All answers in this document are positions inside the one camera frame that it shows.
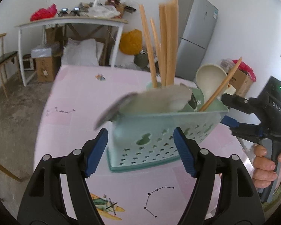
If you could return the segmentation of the right hand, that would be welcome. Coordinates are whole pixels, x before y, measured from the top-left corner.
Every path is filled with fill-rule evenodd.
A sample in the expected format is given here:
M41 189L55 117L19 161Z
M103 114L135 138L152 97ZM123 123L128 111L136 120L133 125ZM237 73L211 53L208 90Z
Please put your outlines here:
M279 173L274 171L275 163L265 156L267 155L267 150L260 144L254 147L255 158L253 161L254 172L252 176L253 183L256 188L266 188L273 181L277 181L276 188L279 187L281 183L281 167ZM281 153L278 156L279 164L281 165Z

